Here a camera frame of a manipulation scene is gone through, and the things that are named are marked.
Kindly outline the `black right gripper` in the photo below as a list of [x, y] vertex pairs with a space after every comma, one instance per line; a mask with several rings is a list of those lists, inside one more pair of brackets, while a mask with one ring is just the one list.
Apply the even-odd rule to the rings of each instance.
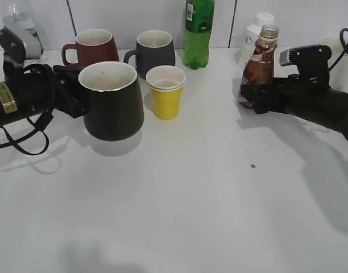
[[308, 88], [299, 75], [275, 77], [272, 83], [242, 84], [241, 95], [250, 103], [256, 114], [270, 112], [287, 114], [286, 107], [305, 97]]

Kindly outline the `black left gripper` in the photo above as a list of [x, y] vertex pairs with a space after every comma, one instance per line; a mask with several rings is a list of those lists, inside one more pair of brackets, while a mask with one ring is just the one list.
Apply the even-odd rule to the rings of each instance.
[[62, 65], [53, 66], [54, 102], [48, 112], [57, 109], [72, 118], [82, 117], [89, 111], [88, 95], [78, 81], [82, 68], [70, 68]]

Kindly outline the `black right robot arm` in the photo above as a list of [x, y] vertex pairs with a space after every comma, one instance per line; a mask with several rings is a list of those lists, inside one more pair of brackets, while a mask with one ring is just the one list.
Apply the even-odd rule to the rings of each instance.
[[348, 93], [300, 75], [274, 78], [271, 84], [242, 84], [240, 92], [257, 114], [293, 115], [339, 132], [348, 141]]

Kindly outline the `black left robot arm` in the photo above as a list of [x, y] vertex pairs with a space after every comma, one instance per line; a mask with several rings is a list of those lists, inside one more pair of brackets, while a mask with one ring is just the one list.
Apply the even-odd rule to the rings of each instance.
[[78, 68], [32, 64], [15, 69], [0, 82], [0, 126], [40, 114], [34, 125], [43, 130], [56, 109], [72, 118], [88, 112], [87, 98], [78, 82]]

